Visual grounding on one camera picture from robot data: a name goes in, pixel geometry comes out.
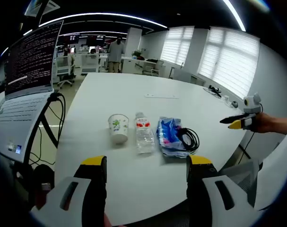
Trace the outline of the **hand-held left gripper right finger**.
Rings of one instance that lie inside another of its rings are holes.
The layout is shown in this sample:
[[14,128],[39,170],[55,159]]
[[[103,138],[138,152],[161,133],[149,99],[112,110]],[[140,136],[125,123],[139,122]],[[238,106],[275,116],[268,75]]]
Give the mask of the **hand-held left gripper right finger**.
[[250,227],[262,216],[254,208],[258,162],[217,171],[205,157],[189,155],[186,161],[191,227]]

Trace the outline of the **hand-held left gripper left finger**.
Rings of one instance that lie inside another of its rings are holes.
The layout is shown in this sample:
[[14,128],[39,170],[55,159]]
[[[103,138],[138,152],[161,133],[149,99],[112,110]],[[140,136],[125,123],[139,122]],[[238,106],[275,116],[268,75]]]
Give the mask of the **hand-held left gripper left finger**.
[[84,160],[74,176],[61,180],[46,203],[31,211],[43,227],[102,227],[107,182],[106,156]]

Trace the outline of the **person's right hand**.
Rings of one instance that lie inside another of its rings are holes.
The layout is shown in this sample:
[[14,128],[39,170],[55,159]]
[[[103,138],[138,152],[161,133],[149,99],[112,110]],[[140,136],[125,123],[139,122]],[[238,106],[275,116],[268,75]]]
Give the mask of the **person's right hand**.
[[255,122],[250,130],[257,133],[275,132],[287,135],[287,118],[273,117],[265,113],[255,116]]

